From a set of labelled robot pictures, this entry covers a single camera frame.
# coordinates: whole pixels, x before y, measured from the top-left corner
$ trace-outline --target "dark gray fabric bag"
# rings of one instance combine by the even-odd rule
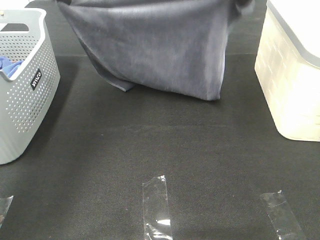
[[[253,0],[58,0],[110,84],[217,100],[230,25]]]

